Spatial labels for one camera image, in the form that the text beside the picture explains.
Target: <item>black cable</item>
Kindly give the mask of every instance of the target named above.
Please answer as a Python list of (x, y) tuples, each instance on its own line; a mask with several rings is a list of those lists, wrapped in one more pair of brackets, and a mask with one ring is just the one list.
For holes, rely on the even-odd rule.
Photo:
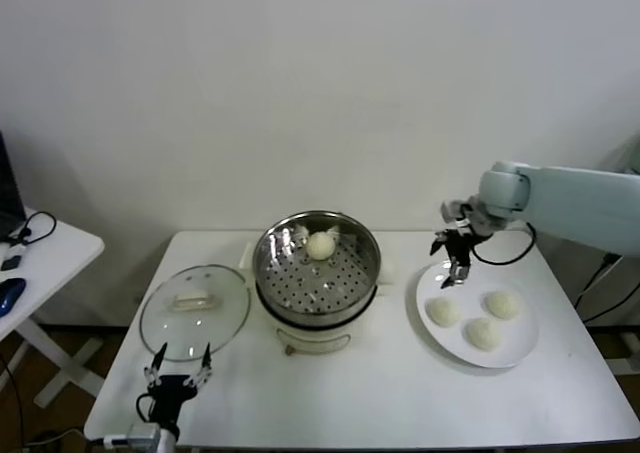
[(150, 396), (151, 395), (149, 393), (143, 393), (136, 399), (136, 411), (138, 412), (138, 416), (140, 417), (140, 419), (145, 423), (148, 423), (149, 419), (142, 413), (142, 409), (140, 408), (140, 400), (142, 400), (143, 398), (149, 398)]
[(533, 226), (531, 226), (529, 223), (527, 223), (527, 226), (529, 227), (529, 231), (531, 231), (531, 243), (529, 243), (529, 246), (527, 246), (522, 253), (520, 253), (518, 256), (516, 256), (511, 260), (507, 260), (507, 261), (486, 260), (482, 258), (480, 255), (478, 255), (478, 252), (476, 251), (475, 246), (471, 247), (471, 253), (473, 253), (473, 256), (475, 256), (478, 259), (478, 261), (481, 261), (482, 263), (486, 263), (487, 265), (507, 266), (507, 265), (512, 265), (514, 263), (517, 263), (522, 258), (527, 256), (531, 250), (533, 250), (533, 247), (536, 246), (536, 240), (538, 239), (538, 232), (536, 231), (536, 229)]
[(147, 410), (147, 418), (151, 418), (151, 410), (153, 410), (153, 407), (155, 406), (155, 404), (156, 404), (155, 400), (149, 403), (149, 409)]
[(587, 318), (586, 320), (583, 320), (583, 323), (588, 323), (589, 321), (597, 320), (601, 316), (606, 315), (607, 313), (615, 310), (619, 306), (622, 306), (624, 303), (629, 301), (629, 299), (635, 294), (636, 291), (638, 291), (638, 288), (640, 288), (640, 282), (638, 282), (638, 284), (635, 286), (635, 288), (633, 290), (631, 290), (631, 293), (629, 293), (627, 296), (625, 296), (621, 301), (619, 301), (618, 303), (613, 305), (611, 308), (608, 308), (608, 309), (604, 310), (602, 313), (598, 313), (597, 315), (592, 316), (591, 318)]
[(31, 220), (33, 220), (38, 215), (48, 216), (49, 218), (51, 218), (51, 221), (53, 221), (53, 225), (51, 225), (51, 229), (44, 235), (39, 236), (38, 238), (35, 238), (33, 240), (25, 240), (24, 242), (25, 245), (33, 245), (34, 243), (40, 240), (44, 240), (45, 238), (48, 238), (49, 236), (53, 235), (53, 232), (56, 231), (56, 228), (58, 227), (58, 220), (51, 213), (49, 213), (48, 211), (36, 211), (29, 218), (27, 218), (27, 221), (25, 222), (24, 226), (20, 230), (20, 233), (18, 233), (18, 238), (21, 237), (23, 232), (26, 232), (29, 229), (29, 222), (31, 222)]
[(584, 285), (584, 288), (582, 288), (582, 292), (580, 293), (580, 295), (576, 299), (576, 302), (573, 304), (574, 308), (576, 308), (576, 309), (578, 308), (578, 306), (580, 305), (580, 302), (582, 301), (582, 298), (584, 298), (585, 292), (589, 288), (591, 288), (591, 285), (593, 285), (598, 278), (600, 278), (600, 275), (601, 274), (609, 274), (609, 270), (616, 265), (616, 263), (618, 262), (618, 260), (620, 258), (621, 258), (621, 256), (617, 255), (615, 253), (607, 253), (602, 257), (602, 262), (600, 263), (600, 266), (593, 273), (591, 278), (589, 278), (589, 281), (587, 281), (587, 284)]
[(13, 377), (13, 373), (11, 373), (11, 370), (9, 369), (9, 365), (4, 361), (4, 357), (2, 355), (0, 355), (0, 361), (2, 361), (4, 371), (6, 371), (9, 376), (9, 380), (13, 385), (13, 391), (16, 394), (16, 400), (18, 401), (18, 417), (20, 418), (20, 448), (24, 449), (24, 417), (22, 416), (22, 401), (20, 401), (18, 384), (16, 383), (16, 379)]

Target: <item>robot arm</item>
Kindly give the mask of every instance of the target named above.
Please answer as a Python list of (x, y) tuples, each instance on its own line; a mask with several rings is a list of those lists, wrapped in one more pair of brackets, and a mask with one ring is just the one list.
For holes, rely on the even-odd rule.
[(640, 255), (640, 176), (498, 162), (478, 194), (442, 205), (455, 229), (437, 233), (432, 253), (447, 248), (452, 268), (443, 287), (466, 279), (469, 252), (522, 220), (538, 230), (623, 256)]
[[(156, 353), (151, 366), (145, 367), (147, 392), (136, 400), (136, 410), (144, 424), (134, 425), (128, 434), (109, 435), (92, 440), (85, 451), (93, 451), (94, 446), (106, 450), (127, 448), (130, 451), (148, 453), (174, 453), (180, 436), (178, 417), (182, 404), (194, 398), (211, 376), (211, 349), (207, 344), (200, 370), (193, 375), (160, 375), (160, 367), (167, 351), (165, 343)], [(148, 418), (140, 409), (142, 398), (151, 398)]]

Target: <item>steamed bun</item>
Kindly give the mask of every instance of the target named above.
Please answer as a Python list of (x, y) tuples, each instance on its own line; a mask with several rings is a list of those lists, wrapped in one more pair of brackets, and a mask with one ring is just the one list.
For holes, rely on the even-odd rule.
[(492, 351), (502, 344), (502, 335), (494, 320), (476, 318), (466, 327), (469, 342), (484, 351)]
[(489, 312), (503, 320), (511, 320), (520, 313), (520, 304), (513, 293), (494, 291), (487, 295), (485, 301)]
[(336, 249), (336, 241), (327, 232), (319, 231), (309, 237), (306, 244), (307, 255), (312, 260), (326, 260)]
[(427, 303), (427, 315), (438, 326), (449, 328), (460, 321), (460, 309), (455, 301), (443, 296), (434, 298)]

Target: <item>wooden floor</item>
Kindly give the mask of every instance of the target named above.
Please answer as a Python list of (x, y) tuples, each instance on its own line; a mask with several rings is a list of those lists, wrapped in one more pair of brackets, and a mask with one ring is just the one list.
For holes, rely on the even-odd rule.
[[(84, 333), (53, 332), (51, 336), (67, 352), (75, 353), (89, 338)], [(100, 376), (106, 376), (120, 347), (124, 334), (104, 336), (104, 345), (89, 361), (88, 367)], [(624, 345), (613, 335), (597, 335), (598, 347), (606, 358), (620, 358), (627, 355)], [(0, 354), (9, 361), (20, 345), (21, 339), (12, 334), (0, 342)], [(57, 372), (56, 367), (40, 353), (30, 348), (24, 360), (15, 372), (20, 398), (24, 411), (26, 441), (32, 441), (37, 435), (47, 431), (61, 431), (77, 426), (82, 429), (89, 415), (93, 398), (75, 385), (68, 385), (46, 409), (42, 410), (33, 403), (35, 395)], [(634, 410), (640, 415), (640, 375), (618, 378)], [(13, 389), (9, 384), (0, 391), (0, 453), (10, 453), (20, 445), (18, 410)], [(82, 453), (85, 443), (75, 434), (67, 435), (62, 441), (61, 453)], [(532, 451), (570, 451), (577, 453), (638, 453), (640, 442), (626, 442), (607, 445), (581, 445), (564, 448), (535, 448)]]

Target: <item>white plate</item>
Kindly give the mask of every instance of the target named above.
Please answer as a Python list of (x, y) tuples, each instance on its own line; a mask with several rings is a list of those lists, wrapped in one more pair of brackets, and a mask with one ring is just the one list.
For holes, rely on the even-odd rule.
[[(458, 358), (485, 368), (506, 368), (524, 359), (538, 341), (538, 323), (535, 315), (515, 283), (492, 274), (490, 268), (474, 265), (469, 278), (462, 285), (440, 289), (449, 275), (449, 262), (430, 267), (420, 278), (416, 292), (416, 306), (422, 322), (440, 345)], [(489, 313), (486, 296), (492, 291), (504, 290), (516, 295), (520, 313), (511, 320), (502, 320)], [(444, 296), (452, 299), (461, 312), (461, 320), (443, 328), (429, 318), (427, 301)], [(502, 344), (493, 351), (484, 351), (466, 339), (465, 327), (475, 318), (491, 318), (500, 329)]]

